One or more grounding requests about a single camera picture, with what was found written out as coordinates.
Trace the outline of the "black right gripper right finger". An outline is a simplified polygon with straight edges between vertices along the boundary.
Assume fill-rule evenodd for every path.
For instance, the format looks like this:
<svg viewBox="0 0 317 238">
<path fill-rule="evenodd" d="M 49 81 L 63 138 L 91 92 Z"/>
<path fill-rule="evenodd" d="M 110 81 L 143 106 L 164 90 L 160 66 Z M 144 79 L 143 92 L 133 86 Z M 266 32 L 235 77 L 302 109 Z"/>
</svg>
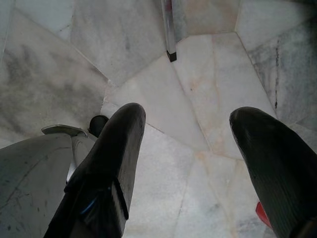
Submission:
<svg viewBox="0 0 317 238">
<path fill-rule="evenodd" d="M 235 109 L 229 123 L 275 235 L 316 237 L 316 153 L 296 132 L 257 108 Z"/>
</svg>

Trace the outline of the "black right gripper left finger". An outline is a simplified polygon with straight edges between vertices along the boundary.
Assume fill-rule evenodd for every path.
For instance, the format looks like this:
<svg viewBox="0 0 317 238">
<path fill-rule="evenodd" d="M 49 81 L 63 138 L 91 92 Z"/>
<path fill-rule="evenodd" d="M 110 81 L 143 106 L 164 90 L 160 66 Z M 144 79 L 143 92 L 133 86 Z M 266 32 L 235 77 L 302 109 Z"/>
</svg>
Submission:
<svg viewBox="0 0 317 238">
<path fill-rule="evenodd" d="M 128 103 L 101 126 L 92 149 L 67 182 L 45 237 L 123 236 L 145 124 L 144 108 Z"/>
</svg>

